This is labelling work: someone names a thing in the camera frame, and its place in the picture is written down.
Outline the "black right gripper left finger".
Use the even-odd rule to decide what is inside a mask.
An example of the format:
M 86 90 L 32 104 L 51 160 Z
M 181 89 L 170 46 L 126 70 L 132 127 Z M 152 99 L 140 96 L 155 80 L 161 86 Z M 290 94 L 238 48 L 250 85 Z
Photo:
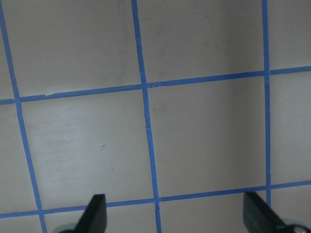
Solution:
M 106 227 L 107 212 L 105 194 L 96 194 L 92 197 L 73 232 L 104 233 Z

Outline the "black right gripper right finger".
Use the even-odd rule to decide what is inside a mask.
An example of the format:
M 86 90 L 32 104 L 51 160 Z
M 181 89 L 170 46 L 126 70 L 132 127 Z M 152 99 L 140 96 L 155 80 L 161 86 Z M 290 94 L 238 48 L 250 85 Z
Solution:
M 249 233 L 285 233 L 286 224 L 256 192 L 243 195 L 243 223 Z

